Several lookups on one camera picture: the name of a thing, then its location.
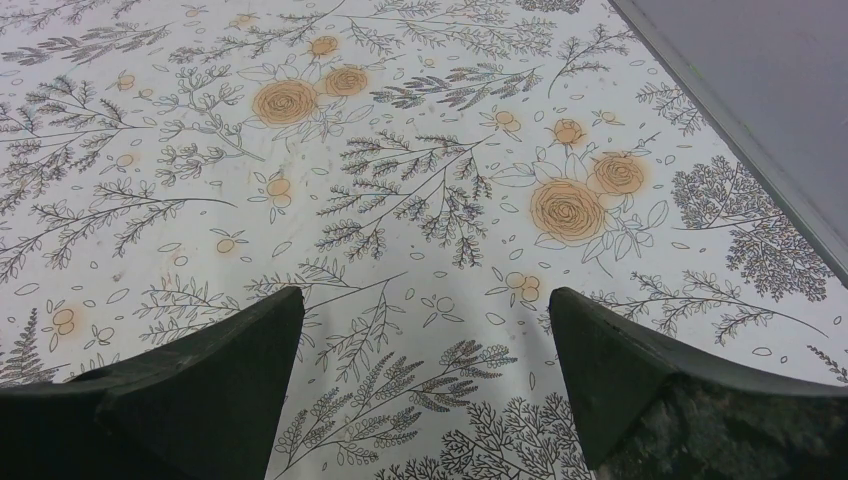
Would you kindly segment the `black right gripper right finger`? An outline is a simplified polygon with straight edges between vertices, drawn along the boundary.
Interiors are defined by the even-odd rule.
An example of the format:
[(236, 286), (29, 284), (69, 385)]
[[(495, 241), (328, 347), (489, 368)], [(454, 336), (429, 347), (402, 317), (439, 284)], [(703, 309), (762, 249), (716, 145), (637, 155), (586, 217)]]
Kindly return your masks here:
[(847, 391), (662, 335), (567, 287), (549, 314), (587, 467), (600, 479), (843, 479)]

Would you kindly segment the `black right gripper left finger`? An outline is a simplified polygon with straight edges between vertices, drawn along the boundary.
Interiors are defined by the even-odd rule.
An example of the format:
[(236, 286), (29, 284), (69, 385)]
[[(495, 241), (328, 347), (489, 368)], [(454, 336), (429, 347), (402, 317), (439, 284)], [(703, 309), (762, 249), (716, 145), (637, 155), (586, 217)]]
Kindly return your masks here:
[(286, 287), (195, 333), (1, 392), (5, 479), (260, 479), (305, 317)]

